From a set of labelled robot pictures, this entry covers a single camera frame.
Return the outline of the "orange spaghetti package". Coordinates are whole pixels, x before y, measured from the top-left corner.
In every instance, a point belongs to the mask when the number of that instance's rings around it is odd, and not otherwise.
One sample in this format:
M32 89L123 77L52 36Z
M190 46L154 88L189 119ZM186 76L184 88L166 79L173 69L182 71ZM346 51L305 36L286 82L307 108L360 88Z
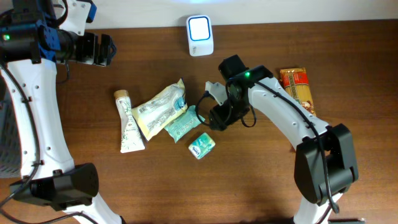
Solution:
M313 98L305 68L285 68L280 70L284 90L312 115L316 115Z

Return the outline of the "small teal tissue pack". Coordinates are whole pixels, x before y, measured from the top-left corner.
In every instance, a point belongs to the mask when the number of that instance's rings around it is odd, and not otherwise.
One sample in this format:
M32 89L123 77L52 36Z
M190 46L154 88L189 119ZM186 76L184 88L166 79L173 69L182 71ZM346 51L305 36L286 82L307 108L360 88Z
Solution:
M207 134L201 134L188 147L196 159L202 159L216 146L215 141Z

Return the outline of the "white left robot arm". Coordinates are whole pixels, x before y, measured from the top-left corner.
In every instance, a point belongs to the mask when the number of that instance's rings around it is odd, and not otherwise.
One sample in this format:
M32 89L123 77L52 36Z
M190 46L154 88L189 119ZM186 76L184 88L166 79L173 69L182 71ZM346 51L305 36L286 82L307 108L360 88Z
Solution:
M11 94L20 139L21 179L9 198L62 211L80 223L122 223L99 193L96 167L76 165L58 110L57 65L108 66L116 47L108 35L85 30L92 1L14 1L1 16L1 75Z

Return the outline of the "white tube with cork cap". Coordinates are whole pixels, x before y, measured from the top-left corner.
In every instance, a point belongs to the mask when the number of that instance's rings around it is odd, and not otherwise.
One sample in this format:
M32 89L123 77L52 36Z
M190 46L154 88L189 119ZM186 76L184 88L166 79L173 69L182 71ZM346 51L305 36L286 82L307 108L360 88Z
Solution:
M145 149L140 129L132 115L132 105L127 90L114 92L116 107L121 118L121 153Z

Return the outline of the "cream yellow food pouch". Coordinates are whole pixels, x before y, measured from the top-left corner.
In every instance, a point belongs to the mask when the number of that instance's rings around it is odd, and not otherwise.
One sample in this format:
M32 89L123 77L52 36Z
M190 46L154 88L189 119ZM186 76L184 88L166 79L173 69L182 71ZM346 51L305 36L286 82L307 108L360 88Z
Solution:
M146 141L150 141L166 125L186 112L188 106L185 92L185 84L181 78L148 102L132 109L132 115Z

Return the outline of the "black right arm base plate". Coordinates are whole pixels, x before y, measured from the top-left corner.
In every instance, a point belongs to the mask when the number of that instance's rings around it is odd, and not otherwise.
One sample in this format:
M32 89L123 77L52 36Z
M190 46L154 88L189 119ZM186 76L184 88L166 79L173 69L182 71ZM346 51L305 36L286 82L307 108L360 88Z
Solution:
M328 224L366 224L365 219L338 219L328 220Z

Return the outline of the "teal wet wipes pack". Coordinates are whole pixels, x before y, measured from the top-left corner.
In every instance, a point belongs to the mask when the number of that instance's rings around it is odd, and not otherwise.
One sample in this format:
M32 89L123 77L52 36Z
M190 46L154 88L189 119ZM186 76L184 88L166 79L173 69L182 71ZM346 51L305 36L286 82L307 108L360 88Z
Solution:
M202 121L205 121L205 118L201 115L197 116L195 109L195 105L191 105L186 112L165 126L164 129L173 138L174 142L179 141L193 128L200 125Z

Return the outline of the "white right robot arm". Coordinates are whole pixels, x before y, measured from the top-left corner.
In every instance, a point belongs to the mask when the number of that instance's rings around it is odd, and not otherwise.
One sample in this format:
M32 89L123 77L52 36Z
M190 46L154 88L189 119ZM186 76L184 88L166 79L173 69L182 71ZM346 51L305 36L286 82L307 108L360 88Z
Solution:
M209 127L224 131L249 111L264 114L295 149L294 180L302 199L289 222L331 223L331 213L340 211L337 201L359 177L350 130L311 114L263 65L249 68L233 55L218 70L225 83L205 84L205 96L217 102L208 115Z

